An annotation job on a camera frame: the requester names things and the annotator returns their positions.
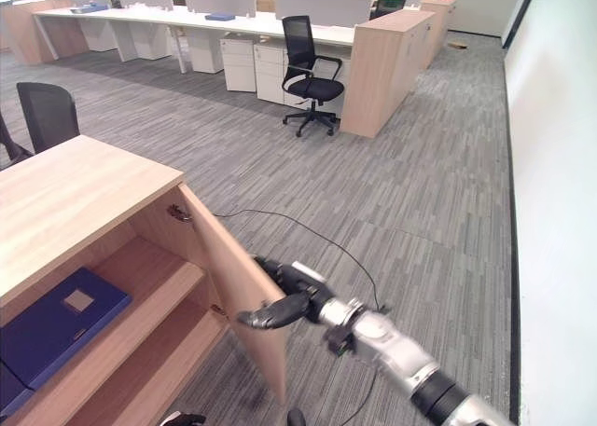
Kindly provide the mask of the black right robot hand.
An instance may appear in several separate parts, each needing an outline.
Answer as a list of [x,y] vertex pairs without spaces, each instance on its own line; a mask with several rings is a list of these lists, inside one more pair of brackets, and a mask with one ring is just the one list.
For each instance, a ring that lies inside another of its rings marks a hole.
[[335,294],[326,279],[314,269],[295,261],[290,265],[260,255],[254,261],[279,286],[285,296],[254,311],[240,311],[236,320],[254,329],[278,329],[301,318],[320,323],[324,305]]

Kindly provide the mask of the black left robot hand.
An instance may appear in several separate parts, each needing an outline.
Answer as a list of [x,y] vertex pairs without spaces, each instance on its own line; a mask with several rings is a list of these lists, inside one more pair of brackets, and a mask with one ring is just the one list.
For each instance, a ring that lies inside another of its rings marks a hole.
[[204,415],[174,411],[160,423],[160,426],[202,426],[205,421]]

